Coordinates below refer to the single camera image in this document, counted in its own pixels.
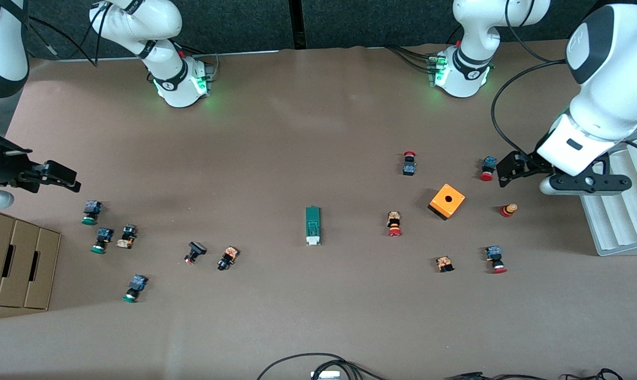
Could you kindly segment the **green terminal block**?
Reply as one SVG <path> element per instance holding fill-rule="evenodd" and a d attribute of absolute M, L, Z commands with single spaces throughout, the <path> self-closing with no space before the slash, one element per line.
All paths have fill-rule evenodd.
<path fill-rule="evenodd" d="M 316 205 L 306 207 L 306 245 L 321 245 L 321 214 L 320 208 Z"/>

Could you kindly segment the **red mushroom button blue block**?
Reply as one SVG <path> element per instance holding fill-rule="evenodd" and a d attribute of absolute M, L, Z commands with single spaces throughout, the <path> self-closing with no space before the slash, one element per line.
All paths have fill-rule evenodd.
<path fill-rule="evenodd" d="M 506 265 L 502 261 L 502 249 L 498 245 L 485 248 L 487 261 L 492 265 L 492 273 L 501 274 L 507 272 Z"/>
<path fill-rule="evenodd" d="M 487 156 L 482 162 L 481 173 L 479 178 L 481 181 L 490 182 L 494 179 L 494 172 L 497 169 L 497 159 L 492 156 Z"/>

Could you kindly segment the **green pushbutton blue contact block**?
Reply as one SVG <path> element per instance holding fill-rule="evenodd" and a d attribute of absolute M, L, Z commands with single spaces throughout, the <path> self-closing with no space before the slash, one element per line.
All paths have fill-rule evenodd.
<path fill-rule="evenodd" d="M 139 298 L 140 293 L 144 290 L 147 285 L 149 278 L 145 275 L 135 274 L 129 283 L 129 289 L 126 291 L 123 296 L 123 301 L 127 301 L 128 303 L 135 303 Z"/>
<path fill-rule="evenodd" d="M 109 228 L 100 228 L 97 230 L 96 242 L 92 245 L 91 252 L 104 254 L 108 243 L 111 242 L 114 230 Z"/>
<path fill-rule="evenodd" d="M 97 219 L 102 210 L 103 204 L 100 201 L 90 200 L 86 201 L 83 209 L 84 217 L 82 218 L 82 224 L 94 226 L 97 224 Z"/>

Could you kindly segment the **brown cardboard divider box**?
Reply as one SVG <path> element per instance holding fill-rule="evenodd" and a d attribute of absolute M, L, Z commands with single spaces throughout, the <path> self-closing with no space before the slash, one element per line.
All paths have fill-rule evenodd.
<path fill-rule="evenodd" d="M 0 318 L 48 311 L 61 239 L 0 213 Z"/>

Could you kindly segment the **white ridged plastic tray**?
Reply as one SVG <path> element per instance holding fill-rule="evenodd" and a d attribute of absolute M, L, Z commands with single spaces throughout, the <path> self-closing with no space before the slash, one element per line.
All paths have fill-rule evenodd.
<path fill-rule="evenodd" d="M 637 148 L 613 149 L 610 169 L 627 176 L 632 187 L 618 195 L 581 196 L 596 252 L 601 257 L 637 255 Z"/>

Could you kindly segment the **black selector orange contact block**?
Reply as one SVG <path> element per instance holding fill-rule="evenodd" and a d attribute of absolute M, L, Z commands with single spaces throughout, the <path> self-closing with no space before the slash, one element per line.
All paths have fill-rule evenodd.
<path fill-rule="evenodd" d="M 217 264 L 218 270 L 227 270 L 234 264 L 236 258 L 239 256 L 239 250 L 233 246 L 229 246 L 224 251 L 224 254 Z"/>

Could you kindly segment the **black switch orange contact block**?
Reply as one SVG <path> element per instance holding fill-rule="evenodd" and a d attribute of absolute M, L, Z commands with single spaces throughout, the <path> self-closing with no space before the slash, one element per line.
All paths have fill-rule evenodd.
<path fill-rule="evenodd" d="M 122 229 L 122 236 L 117 241 L 116 246 L 123 249 L 132 249 L 135 239 L 137 238 L 137 226 L 135 224 L 126 224 Z"/>

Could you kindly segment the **orange button enclosure box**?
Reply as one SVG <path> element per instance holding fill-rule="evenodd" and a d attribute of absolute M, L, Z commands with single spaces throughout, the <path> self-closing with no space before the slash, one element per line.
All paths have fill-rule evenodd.
<path fill-rule="evenodd" d="M 457 213 L 464 200 L 465 195 L 463 195 L 463 193 L 445 183 L 430 200 L 427 208 L 434 212 L 440 219 L 446 221 Z"/>

